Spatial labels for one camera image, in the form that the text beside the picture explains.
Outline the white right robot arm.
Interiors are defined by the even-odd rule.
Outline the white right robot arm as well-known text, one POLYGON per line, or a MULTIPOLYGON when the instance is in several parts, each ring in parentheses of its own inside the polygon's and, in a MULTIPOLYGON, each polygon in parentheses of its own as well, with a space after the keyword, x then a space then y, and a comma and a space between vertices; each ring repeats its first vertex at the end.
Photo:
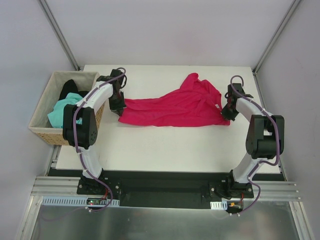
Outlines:
POLYGON ((254 174, 264 164, 277 166, 284 151, 285 120, 281 115, 273 115, 253 101, 240 83, 231 83, 225 94, 226 105, 221 111, 225 120, 234 121, 238 114, 248 120, 245 139, 246 154, 239 165, 231 171, 231 179, 225 184, 225 192, 237 197, 243 185, 250 182, 254 174))

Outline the pink t shirt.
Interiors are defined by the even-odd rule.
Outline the pink t shirt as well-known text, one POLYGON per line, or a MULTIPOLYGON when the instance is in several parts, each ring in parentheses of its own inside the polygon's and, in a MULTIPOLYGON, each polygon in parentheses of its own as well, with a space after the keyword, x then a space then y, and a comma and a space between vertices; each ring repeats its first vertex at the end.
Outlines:
POLYGON ((158 98, 125 99, 119 122, 133 126, 229 126, 223 118, 222 94, 197 73, 190 73, 180 87, 158 98))

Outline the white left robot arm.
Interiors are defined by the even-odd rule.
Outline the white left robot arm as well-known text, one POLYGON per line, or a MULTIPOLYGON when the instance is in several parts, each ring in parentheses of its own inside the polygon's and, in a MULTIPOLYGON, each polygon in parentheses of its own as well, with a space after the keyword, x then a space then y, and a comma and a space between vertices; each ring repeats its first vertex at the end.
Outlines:
POLYGON ((105 191, 106 183, 99 177, 103 168, 95 150, 98 137, 96 115, 106 101, 110 111, 121 116, 127 107, 123 87, 127 76, 123 67, 113 69, 108 76, 97 78, 87 95, 75 104, 67 104, 63 109, 62 136, 74 147, 82 165, 82 175, 91 179, 88 188, 99 195, 105 191))

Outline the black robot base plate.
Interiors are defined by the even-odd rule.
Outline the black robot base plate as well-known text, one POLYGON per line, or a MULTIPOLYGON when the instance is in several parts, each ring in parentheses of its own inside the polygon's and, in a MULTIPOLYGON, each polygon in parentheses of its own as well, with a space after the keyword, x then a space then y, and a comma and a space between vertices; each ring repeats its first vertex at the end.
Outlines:
POLYGON ((79 195, 108 194, 122 207, 209 209, 222 199, 253 199, 250 183, 230 173, 104 170, 98 181, 80 177, 79 195))

